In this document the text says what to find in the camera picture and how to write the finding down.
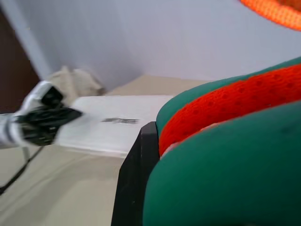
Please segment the dark brown panel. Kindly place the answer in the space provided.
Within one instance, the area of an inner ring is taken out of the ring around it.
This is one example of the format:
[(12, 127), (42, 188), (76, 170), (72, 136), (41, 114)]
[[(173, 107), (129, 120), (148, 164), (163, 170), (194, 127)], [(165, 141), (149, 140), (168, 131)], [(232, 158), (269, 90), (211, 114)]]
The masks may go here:
[(0, 7), (0, 113), (17, 111), (38, 82), (38, 75)]

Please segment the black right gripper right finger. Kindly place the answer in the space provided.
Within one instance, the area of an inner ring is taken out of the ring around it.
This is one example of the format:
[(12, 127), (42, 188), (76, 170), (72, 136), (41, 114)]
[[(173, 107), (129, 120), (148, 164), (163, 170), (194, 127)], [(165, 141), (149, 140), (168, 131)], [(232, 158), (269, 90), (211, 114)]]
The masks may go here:
[(154, 121), (143, 126), (119, 170), (111, 226), (143, 226), (143, 202), (148, 178), (159, 161)]

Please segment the white box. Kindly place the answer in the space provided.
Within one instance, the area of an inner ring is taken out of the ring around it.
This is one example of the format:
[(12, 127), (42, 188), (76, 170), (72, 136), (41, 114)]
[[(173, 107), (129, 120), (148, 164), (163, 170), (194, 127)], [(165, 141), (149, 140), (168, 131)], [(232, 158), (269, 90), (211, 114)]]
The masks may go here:
[(125, 158), (140, 129), (155, 121), (172, 96), (80, 97), (71, 107), (83, 113), (62, 126), (55, 144), (70, 151)]

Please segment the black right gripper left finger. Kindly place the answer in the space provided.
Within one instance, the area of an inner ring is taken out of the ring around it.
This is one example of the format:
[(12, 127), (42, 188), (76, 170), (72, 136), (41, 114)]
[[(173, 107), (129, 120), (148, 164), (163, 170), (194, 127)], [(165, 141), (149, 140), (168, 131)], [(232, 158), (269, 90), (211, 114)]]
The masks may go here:
[(79, 110), (62, 107), (58, 110), (58, 127), (60, 128), (81, 116), (83, 116), (83, 112)]

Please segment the crumpled beige cloth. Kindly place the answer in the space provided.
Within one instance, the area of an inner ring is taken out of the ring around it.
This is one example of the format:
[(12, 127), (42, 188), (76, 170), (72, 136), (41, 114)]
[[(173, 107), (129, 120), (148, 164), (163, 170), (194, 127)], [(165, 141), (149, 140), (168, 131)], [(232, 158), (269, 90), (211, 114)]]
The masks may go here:
[(98, 96), (105, 88), (90, 73), (82, 69), (69, 69), (67, 66), (48, 76), (47, 81), (56, 86), (65, 97), (78, 98)]

